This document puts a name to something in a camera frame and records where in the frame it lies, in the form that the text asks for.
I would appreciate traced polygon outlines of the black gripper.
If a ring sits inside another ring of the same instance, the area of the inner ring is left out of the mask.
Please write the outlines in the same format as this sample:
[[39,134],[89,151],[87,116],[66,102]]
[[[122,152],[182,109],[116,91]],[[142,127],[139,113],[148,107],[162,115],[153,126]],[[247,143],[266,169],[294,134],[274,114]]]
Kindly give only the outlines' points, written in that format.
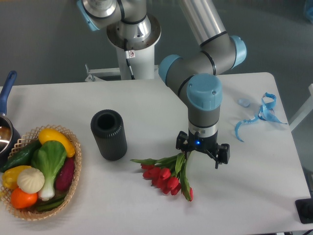
[[193,150],[206,153],[215,161],[215,168],[218,169],[219,165],[228,164],[230,145],[227,143],[217,144],[217,136],[218,132],[210,137],[200,137],[190,131],[188,134],[180,131],[176,139],[176,149],[184,154],[185,159],[189,158],[190,152]]

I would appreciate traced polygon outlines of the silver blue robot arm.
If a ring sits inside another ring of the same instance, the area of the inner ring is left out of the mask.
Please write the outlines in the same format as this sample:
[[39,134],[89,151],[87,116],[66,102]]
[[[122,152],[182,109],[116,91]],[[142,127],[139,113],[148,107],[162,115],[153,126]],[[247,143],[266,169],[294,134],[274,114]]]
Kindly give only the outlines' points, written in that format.
[[198,151],[216,165],[229,161],[228,144],[218,144],[223,89],[218,75],[241,64],[246,46],[229,36],[210,0],[181,0],[187,22],[200,46],[195,56],[165,57],[155,65],[155,44],[161,36],[158,20],[144,0],[79,0],[77,6],[93,31],[105,29],[115,47],[123,80],[152,79],[156,73],[188,109],[188,132],[180,132],[176,148]]

